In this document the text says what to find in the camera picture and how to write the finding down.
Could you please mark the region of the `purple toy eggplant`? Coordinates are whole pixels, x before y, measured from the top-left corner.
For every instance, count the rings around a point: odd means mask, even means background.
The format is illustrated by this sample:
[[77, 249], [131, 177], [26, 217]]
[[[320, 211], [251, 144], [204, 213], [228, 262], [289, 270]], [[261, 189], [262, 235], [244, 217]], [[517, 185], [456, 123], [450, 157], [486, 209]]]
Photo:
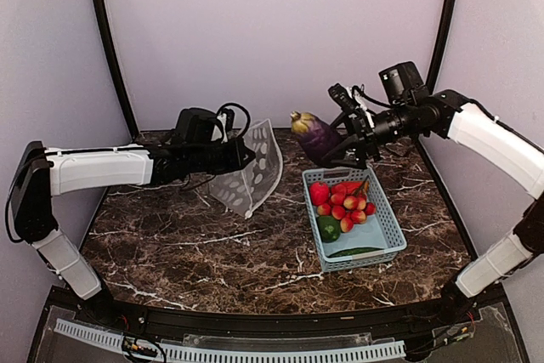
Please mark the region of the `purple toy eggplant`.
[[324, 157], [342, 142], [340, 134], [327, 123], [309, 112], [293, 111], [291, 132], [308, 159], [315, 165], [331, 167]]

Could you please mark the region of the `clear dotted zip bag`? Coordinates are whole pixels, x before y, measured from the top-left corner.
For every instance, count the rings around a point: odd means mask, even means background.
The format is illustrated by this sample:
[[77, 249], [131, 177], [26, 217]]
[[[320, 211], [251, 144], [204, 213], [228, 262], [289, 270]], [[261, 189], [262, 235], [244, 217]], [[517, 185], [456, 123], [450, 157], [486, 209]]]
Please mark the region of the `clear dotted zip bag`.
[[253, 123], [243, 140], [255, 159], [243, 170], [217, 176], [210, 182], [209, 192], [229, 210], [248, 219], [280, 183], [283, 158], [270, 119]]

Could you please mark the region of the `light blue plastic basket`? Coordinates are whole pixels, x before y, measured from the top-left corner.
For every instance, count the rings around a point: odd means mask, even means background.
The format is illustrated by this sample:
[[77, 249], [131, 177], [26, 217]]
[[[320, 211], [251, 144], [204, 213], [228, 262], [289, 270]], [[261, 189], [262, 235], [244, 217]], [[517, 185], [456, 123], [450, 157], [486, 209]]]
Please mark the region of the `light blue plastic basket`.
[[399, 222], [373, 170], [306, 170], [303, 187], [324, 272], [387, 263], [406, 249]]

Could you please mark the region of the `green toy lime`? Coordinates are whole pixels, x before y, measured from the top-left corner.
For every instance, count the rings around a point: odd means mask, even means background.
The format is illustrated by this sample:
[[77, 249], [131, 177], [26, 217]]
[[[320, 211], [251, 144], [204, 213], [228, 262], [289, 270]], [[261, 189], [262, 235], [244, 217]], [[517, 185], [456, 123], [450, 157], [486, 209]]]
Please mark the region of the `green toy lime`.
[[332, 243], [342, 234], [340, 222], [332, 216], [319, 216], [316, 219], [321, 241]]

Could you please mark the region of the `green toy cucumber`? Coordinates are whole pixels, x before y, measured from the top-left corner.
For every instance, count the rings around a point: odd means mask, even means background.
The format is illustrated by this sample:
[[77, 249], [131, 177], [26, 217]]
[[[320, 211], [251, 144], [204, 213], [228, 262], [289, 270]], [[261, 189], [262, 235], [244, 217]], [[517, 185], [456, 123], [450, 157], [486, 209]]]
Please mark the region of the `green toy cucumber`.
[[329, 255], [329, 258], [354, 256], [354, 255], [359, 255], [359, 254], [364, 254], [369, 252], [376, 252], [376, 251], [382, 251], [382, 249], [377, 247], [355, 247], [350, 249], [343, 249], [341, 251], [332, 253]]

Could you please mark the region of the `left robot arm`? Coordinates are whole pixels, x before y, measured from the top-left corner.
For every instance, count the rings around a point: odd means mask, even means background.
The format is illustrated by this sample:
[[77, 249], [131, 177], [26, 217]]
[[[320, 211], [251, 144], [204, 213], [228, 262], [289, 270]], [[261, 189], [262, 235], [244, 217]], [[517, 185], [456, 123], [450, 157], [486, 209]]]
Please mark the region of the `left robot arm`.
[[4, 208], [7, 236], [33, 247], [102, 326], [120, 318], [98, 273], [54, 216], [53, 199], [111, 186], [161, 186], [194, 173], [211, 176], [243, 170], [255, 158], [242, 139], [207, 144], [130, 144], [59, 149], [32, 141], [25, 148]]

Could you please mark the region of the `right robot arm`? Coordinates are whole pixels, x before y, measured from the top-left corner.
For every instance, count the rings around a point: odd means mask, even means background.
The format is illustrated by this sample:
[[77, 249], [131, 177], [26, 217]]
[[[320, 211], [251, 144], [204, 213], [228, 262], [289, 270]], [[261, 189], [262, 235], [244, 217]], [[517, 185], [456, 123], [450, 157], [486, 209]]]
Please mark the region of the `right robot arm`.
[[476, 255], [445, 284], [433, 315], [450, 324], [466, 298], [525, 269], [543, 254], [543, 149], [499, 125], [475, 99], [454, 90], [385, 103], [374, 113], [342, 85], [327, 95], [347, 131], [322, 166], [364, 167], [385, 145], [415, 138], [443, 177]]

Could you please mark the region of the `red orange toy pepper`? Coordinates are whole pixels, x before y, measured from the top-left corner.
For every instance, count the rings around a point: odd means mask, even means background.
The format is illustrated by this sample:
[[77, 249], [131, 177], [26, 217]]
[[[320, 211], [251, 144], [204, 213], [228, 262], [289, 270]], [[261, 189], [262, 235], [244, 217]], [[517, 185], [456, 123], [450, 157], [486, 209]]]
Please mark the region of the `red orange toy pepper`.
[[345, 181], [331, 187], [332, 194], [338, 193], [346, 196], [357, 196], [361, 191], [365, 192], [365, 182], [363, 181]]

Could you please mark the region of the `red lychee bunch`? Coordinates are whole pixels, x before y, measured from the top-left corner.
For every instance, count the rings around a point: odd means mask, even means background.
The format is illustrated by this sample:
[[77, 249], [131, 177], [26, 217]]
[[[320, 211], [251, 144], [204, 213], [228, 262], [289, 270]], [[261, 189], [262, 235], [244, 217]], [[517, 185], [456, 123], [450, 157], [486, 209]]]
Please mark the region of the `red lychee bunch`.
[[314, 206], [315, 219], [319, 216], [334, 217], [340, 222], [342, 234], [349, 233], [357, 224], [366, 223], [370, 216], [377, 213], [377, 206], [369, 199], [369, 179], [360, 181], [365, 182], [365, 192], [361, 191], [357, 196], [331, 193], [326, 204], [316, 207], [311, 203]]

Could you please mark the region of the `black front table rail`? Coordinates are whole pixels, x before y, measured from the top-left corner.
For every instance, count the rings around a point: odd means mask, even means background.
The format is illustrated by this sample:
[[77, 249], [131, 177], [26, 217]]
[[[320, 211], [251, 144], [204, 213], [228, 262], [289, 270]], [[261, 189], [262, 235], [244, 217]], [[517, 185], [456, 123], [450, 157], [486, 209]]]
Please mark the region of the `black front table rail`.
[[468, 319], [468, 308], [447, 312], [438, 299], [407, 306], [309, 315], [237, 315], [158, 308], [113, 300], [109, 328], [128, 327], [150, 337], [184, 335], [255, 338], [348, 335], [370, 332], [400, 339], [430, 337], [431, 331]]

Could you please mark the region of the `left black frame post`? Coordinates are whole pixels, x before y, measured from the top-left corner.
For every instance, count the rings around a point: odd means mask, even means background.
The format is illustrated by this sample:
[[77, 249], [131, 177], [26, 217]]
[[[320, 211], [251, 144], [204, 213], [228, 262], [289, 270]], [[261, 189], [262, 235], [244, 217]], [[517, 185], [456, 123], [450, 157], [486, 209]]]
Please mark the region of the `left black frame post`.
[[99, 29], [99, 36], [102, 48], [105, 54], [106, 63], [109, 69], [116, 98], [122, 111], [122, 116], [126, 124], [131, 139], [136, 139], [139, 135], [139, 127], [136, 122], [133, 108], [129, 101], [128, 91], [126, 89], [119, 60], [116, 54], [116, 46], [113, 41], [111, 26], [108, 19], [105, 0], [92, 0], [95, 19]]

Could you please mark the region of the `black frame post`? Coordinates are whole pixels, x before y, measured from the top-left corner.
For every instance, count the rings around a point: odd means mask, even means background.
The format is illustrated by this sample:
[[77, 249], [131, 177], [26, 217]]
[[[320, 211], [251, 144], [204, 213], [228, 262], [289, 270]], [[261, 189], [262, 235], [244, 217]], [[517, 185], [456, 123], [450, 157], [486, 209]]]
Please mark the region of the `black frame post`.
[[431, 93], [436, 90], [439, 73], [445, 56], [445, 49], [450, 34], [455, 5], [456, 0], [443, 0], [439, 17], [439, 25], [433, 46], [433, 53], [429, 63], [426, 79], [426, 85]]
[[116, 98], [122, 111], [122, 116], [126, 124], [131, 139], [136, 139], [139, 135], [139, 127], [136, 122], [133, 108], [129, 101], [128, 91], [126, 89], [119, 60], [116, 54], [116, 46], [113, 41], [111, 26], [108, 19], [105, 0], [92, 0], [95, 19], [99, 29], [99, 36], [102, 48], [105, 54], [106, 63], [109, 69]]

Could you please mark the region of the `right black frame post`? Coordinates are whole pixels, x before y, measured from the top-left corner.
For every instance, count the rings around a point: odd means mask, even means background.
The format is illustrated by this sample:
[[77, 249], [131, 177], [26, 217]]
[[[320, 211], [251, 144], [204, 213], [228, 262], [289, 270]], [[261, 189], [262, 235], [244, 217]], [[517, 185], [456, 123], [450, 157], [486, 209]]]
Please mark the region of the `right black frame post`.
[[439, 73], [445, 56], [445, 49], [450, 34], [455, 5], [456, 0], [443, 0], [439, 17], [439, 25], [433, 46], [433, 53], [429, 63], [426, 79], [426, 85], [431, 93], [436, 90]]

